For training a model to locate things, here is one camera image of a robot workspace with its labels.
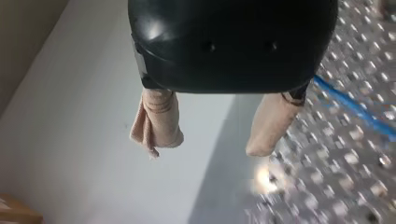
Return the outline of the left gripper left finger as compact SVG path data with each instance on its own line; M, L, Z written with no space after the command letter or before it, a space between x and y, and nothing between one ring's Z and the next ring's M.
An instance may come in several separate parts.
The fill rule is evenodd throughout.
M130 138L144 147L151 158L158 148L174 148L184 141L179 126L177 94L169 90L143 89Z

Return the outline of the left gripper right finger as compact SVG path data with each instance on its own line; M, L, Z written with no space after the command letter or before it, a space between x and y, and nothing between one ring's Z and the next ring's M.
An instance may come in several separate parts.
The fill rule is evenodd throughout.
M252 121L246 153L253 157L272 154L277 142L302 110L308 85L294 91L264 94Z

